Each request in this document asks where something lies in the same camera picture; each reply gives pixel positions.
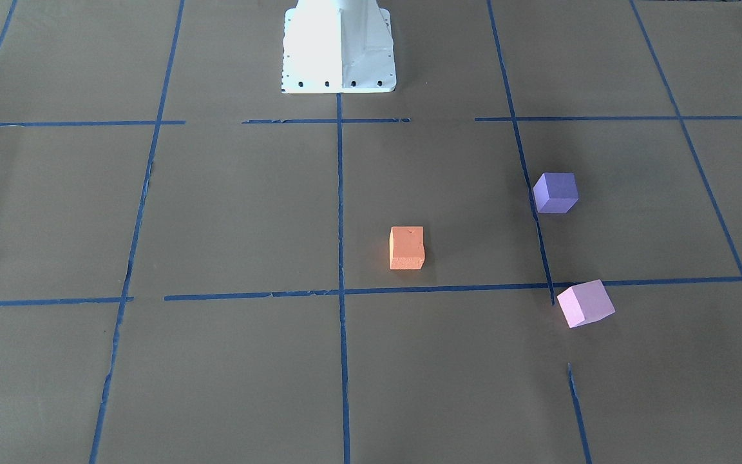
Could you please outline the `orange foam cube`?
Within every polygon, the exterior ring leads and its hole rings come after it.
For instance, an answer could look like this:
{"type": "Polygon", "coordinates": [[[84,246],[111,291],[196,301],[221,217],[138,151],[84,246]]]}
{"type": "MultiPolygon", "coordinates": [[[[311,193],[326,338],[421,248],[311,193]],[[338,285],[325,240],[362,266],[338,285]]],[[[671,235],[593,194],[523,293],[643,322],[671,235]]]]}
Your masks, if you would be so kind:
{"type": "Polygon", "coordinates": [[[391,270],[421,269],[425,262],[424,227],[392,226],[388,262],[391,270]]]}

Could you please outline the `brown paper table cover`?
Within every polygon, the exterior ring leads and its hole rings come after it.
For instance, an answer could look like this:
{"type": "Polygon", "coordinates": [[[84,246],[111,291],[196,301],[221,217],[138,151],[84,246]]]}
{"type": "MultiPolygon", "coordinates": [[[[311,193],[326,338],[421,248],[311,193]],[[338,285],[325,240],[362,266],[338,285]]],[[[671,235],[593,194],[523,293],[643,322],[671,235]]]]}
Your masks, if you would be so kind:
{"type": "Polygon", "coordinates": [[[742,2],[292,6],[0,1],[0,463],[742,463],[742,2]]]}

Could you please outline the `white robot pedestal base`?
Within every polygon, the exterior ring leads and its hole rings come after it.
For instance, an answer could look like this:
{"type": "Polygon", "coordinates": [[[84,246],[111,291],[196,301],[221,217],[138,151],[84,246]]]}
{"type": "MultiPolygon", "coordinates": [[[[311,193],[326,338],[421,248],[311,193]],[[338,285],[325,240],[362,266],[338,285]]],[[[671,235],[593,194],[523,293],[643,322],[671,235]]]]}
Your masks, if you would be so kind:
{"type": "Polygon", "coordinates": [[[377,1],[298,1],[285,11],[282,45],[284,94],[397,87],[392,18],[377,1]]]}

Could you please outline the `dark purple foam cube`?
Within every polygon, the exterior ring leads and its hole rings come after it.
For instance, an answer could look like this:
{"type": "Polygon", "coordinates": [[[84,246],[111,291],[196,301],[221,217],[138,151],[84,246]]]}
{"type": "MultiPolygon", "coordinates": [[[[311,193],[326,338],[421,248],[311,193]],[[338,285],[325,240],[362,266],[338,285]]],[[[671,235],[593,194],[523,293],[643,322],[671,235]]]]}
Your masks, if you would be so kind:
{"type": "Polygon", "coordinates": [[[538,213],[568,213],[580,199],[574,173],[547,171],[539,177],[532,192],[538,213]]]}

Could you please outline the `light pink foam cube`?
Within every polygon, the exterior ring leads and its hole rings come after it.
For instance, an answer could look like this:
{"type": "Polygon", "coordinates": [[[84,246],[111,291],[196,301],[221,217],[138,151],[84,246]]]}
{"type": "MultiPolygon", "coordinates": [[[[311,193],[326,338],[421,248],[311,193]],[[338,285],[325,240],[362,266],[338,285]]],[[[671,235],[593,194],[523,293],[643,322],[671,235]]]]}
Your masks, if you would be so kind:
{"type": "Polygon", "coordinates": [[[569,328],[595,323],[616,312],[601,280],[572,285],[556,300],[569,328]]]}

